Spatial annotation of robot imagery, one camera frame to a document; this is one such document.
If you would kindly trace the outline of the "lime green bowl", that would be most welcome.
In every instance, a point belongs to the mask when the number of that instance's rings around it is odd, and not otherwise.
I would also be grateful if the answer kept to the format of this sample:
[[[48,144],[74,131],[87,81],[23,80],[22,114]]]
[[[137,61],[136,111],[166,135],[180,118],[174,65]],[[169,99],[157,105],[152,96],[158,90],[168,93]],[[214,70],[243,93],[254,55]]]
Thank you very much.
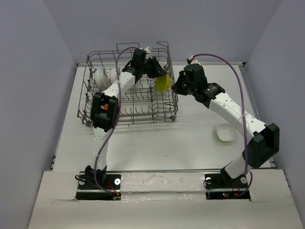
[[[167,91],[171,87],[171,78],[169,75],[157,77],[155,80],[156,90],[158,92]]]

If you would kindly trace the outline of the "white round bowl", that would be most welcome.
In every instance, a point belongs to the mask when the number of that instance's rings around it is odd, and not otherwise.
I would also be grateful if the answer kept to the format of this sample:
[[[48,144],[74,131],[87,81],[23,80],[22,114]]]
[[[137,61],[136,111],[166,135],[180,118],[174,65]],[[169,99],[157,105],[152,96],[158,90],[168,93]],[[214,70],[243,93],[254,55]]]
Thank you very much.
[[[93,79],[97,87],[105,87],[107,83],[106,70],[103,67],[97,68],[93,74]]]
[[[112,68],[108,73],[108,79],[110,84],[113,84],[115,81],[117,81],[117,71],[115,68]]]

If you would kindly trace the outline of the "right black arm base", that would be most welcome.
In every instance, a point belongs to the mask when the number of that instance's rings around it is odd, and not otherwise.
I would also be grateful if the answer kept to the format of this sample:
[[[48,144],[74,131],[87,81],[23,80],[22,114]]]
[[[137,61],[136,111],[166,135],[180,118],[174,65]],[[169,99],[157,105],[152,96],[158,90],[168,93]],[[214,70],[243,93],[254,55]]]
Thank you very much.
[[[224,169],[218,173],[207,173],[204,175],[203,186],[207,200],[251,199],[244,174],[231,178]]]

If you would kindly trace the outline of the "grey wire dish rack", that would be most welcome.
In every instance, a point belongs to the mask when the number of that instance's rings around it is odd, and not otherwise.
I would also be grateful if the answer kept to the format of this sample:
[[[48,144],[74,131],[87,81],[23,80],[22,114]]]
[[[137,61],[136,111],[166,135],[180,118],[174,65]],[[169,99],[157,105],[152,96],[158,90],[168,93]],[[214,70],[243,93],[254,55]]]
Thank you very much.
[[[118,43],[115,50],[92,51],[87,54],[85,69],[80,89],[77,117],[85,126],[91,126],[91,108],[93,96],[96,92],[103,92],[110,86],[108,73],[115,68],[115,60],[119,58],[119,69],[122,70],[132,58],[133,51],[123,52],[128,47],[140,47],[139,43]],[[107,74],[105,87],[97,87],[93,74],[97,68],[103,67]],[[177,95],[168,89],[158,92],[155,79],[144,75],[131,89],[122,96],[122,108],[119,124],[134,125],[175,121],[178,111]]]

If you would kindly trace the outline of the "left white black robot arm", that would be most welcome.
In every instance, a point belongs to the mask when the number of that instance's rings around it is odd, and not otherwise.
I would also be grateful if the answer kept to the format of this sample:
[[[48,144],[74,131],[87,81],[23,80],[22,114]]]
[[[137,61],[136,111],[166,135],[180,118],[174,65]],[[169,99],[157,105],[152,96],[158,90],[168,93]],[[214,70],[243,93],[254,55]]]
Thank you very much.
[[[112,74],[115,80],[103,92],[93,96],[90,119],[93,125],[93,150],[89,165],[85,168],[85,177],[94,188],[101,188],[106,181],[108,142],[119,122],[122,96],[131,89],[143,75],[149,78],[165,76],[166,71],[160,66],[149,47],[133,48],[132,59],[119,69],[118,60]]]

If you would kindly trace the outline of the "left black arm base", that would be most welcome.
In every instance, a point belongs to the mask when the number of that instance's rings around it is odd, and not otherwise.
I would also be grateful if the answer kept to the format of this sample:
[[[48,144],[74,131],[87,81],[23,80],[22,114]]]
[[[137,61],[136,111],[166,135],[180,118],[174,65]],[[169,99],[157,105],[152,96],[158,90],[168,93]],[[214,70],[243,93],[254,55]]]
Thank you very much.
[[[120,174],[108,173],[106,169],[94,171],[94,168],[87,166],[75,175],[75,179],[78,181],[77,200],[121,200]]]

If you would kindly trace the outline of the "white square bowl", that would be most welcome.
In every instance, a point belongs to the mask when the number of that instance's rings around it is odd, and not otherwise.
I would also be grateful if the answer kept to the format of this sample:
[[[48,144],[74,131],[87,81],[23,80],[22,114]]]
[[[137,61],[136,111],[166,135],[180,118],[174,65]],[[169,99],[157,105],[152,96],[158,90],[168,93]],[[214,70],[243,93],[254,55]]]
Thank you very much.
[[[217,125],[216,134],[223,142],[232,142],[237,139],[236,130],[230,124]]]

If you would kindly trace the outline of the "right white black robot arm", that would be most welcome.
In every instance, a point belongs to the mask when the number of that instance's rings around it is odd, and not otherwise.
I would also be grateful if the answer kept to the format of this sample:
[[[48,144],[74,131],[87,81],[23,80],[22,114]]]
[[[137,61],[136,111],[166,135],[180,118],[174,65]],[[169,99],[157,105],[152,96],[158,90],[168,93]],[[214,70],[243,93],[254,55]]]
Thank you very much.
[[[221,170],[219,181],[224,187],[232,186],[240,175],[259,168],[279,151],[279,127],[274,123],[267,125],[243,112],[224,88],[217,83],[208,83],[201,65],[185,66],[172,89],[180,95],[192,95],[244,137],[247,148]]]

